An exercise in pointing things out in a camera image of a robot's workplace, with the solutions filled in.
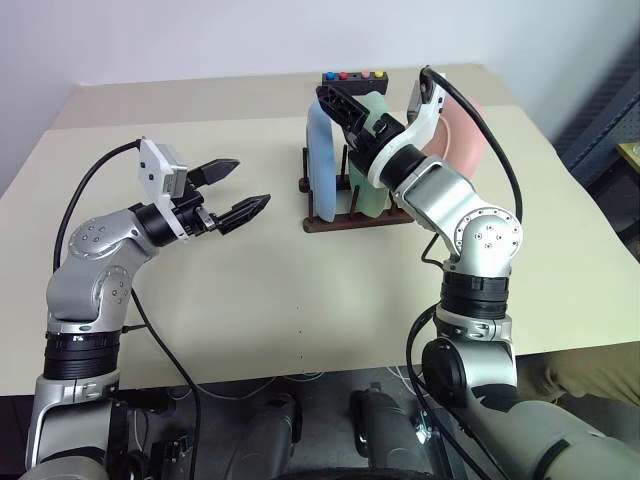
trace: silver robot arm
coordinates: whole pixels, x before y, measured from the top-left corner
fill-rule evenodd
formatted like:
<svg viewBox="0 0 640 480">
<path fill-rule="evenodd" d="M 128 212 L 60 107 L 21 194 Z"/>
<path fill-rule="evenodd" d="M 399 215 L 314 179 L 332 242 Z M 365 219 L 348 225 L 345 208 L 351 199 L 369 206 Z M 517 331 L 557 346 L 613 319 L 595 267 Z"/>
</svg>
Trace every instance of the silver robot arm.
<svg viewBox="0 0 640 480">
<path fill-rule="evenodd" d="M 78 227 L 49 282 L 45 365 L 36 381 L 26 456 L 32 470 L 25 479 L 62 473 L 84 478 L 83 472 L 101 478 L 97 472 L 106 475 L 110 465 L 121 462 L 111 445 L 112 423 L 121 409 L 117 359 L 136 272 L 159 247 L 213 230 L 226 234 L 270 199 L 250 197 L 215 216 L 205 210 L 197 189 L 221 180 L 239 162 L 214 160 L 187 171 L 169 146 L 148 139 L 136 146 L 139 176 L 153 203 Z"/>
<path fill-rule="evenodd" d="M 445 82 L 423 69 L 408 115 L 414 123 L 405 130 L 385 114 L 374 125 L 375 135 L 362 129 L 369 112 L 350 95 L 328 86 L 317 89 L 323 110 L 343 128 L 354 165 L 372 185 L 387 187 L 449 250 L 441 302 L 430 310 L 437 338 L 422 353 L 427 391 L 508 478 L 636 478 L 637 452 L 553 404 L 520 401 L 516 395 L 506 308 L 522 228 L 513 213 L 483 201 L 442 159 L 420 151 L 435 129 L 439 110 L 433 105 L 442 104 Z M 426 137 L 411 133 L 421 112 L 428 112 L 421 127 Z M 407 357 L 411 361 L 410 347 Z M 415 379 L 413 386 L 419 391 Z"/>
</svg>

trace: white wall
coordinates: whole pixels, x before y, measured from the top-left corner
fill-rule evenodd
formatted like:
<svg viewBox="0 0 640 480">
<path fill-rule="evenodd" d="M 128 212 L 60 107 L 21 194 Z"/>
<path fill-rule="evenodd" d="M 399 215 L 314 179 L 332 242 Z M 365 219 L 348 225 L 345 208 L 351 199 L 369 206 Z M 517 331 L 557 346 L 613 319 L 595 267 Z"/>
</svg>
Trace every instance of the white wall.
<svg viewBox="0 0 640 480">
<path fill-rule="evenodd" d="M 552 138 L 638 0 L 0 0 L 0 193 L 75 84 L 479 62 Z"/>
</svg>

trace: blue plate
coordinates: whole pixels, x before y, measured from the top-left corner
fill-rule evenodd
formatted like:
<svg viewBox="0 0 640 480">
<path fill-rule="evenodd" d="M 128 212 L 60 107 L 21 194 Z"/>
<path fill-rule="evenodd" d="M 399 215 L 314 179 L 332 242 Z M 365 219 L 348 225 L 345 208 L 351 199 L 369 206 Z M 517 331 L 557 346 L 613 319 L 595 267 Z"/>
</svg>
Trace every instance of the blue plate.
<svg viewBox="0 0 640 480">
<path fill-rule="evenodd" d="M 314 101 L 307 116 L 307 169 L 318 216 L 333 222 L 336 216 L 336 157 L 331 119 Z"/>
</svg>

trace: floor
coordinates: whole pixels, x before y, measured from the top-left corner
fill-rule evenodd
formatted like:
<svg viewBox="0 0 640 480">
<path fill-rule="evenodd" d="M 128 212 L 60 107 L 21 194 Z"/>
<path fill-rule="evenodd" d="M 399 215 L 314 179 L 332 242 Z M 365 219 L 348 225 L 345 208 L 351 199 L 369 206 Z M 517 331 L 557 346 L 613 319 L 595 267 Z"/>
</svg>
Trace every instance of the floor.
<svg viewBox="0 0 640 480">
<path fill-rule="evenodd" d="M 253 412 L 277 392 L 294 393 L 302 402 L 304 411 L 302 440 L 296 447 L 289 464 L 289 471 L 367 465 L 367 460 L 360 457 L 354 447 L 347 411 L 349 396 L 353 390 L 365 389 L 371 383 L 378 383 L 382 391 L 391 395 L 405 411 L 410 414 L 417 412 L 415 397 L 399 378 L 384 368 L 325 373 L 316 380 L 307 381 L 309 378 L 313 377 L 294 377 L 304 382 L 278 378 L 255 396 L 243 401 L 204 398 L 204 427 L 198 456 L 198 478 L 203 480 L 223 478 L 243 426 L 252 417 Z M 222 395 L 243 396 L 264 385 L 267 380 L 209 384 L 206 388 Z M 184 387 L 176 387 L 172 389 L 172 394 L 179 398 L 186 391 Z M 176 406 L 176 412 L 169 418 L 150 416 L 149 437 L 145 443 L 147 449 L 154 439 L 166 434 L 175 435 L 186 432 L 192 427 L 191 395 L 178 400 Z M 561 406 L 605 434 L 617 437 L 640 450 L 640 409 L 596 397 L 582 399 L 566 397 L 561 400 Z M 146 426 L 142 415 L 138 415 L 137 423 L 139 440 L 142 442 Z M 492 466 L 464 434 L 458 432 L 457 437 L 465 447 L 469 448 L 470 453 L 483 468 L 492 474 L 492 477 L 499 478 Z M 185 459 L 167 470 L 166 478 L 182 480 L 187 478 L 187 472 L 188 461 Z M 466 474 L 470 479 L 476 478 L 468 470 Z"/>
</svg>

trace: beige table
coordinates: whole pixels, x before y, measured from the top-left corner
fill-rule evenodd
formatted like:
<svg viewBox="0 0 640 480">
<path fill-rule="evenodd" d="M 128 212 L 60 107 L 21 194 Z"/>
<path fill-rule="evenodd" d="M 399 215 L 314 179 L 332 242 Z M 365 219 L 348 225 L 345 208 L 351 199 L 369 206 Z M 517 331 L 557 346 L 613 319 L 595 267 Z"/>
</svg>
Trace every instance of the beige table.
<svg viewBox="0 0 640 480">
<path fill-rule="evenodd" d="M 478 66 L 446 71 L 484 105 L 522 187 L 525 236 L 509 299 L 518 353 L 638 340 L 640 268 L 598 207 L 494 77 Z M 416 72 L 391 72 L 394 110 Z M 302 231 L 306 197 L 297 180 L 315 78 L 95 87 L 72 96 L 0 199 L 1 394 L 32 393 L 42 371 L 51 252 L 71 193 L 95 159 L 141 135 L 172 143 L 192 166 L 241 160 L 203 190 L 215 211 L 249 195 L 273 197 L 241 230 L 172 244 L 136 277 L 152 321 L 197 381 L 403 363 L 409 326 L 440 291 L 440 272 L 419 260 L 431 234 L 416 224 Z M 136 158 L 124 154 L 95 177 L 70 230 L 144 200 Z M 474 183 L 486 200 L 513 208 L 491 153 Z M 442 245 L 433 254 L 446 256 Z M 139 323 L 133 308 L 128 323 Z M 145 331 L 121 344 L 123 387 L 182 383 Z"/>
</svg>

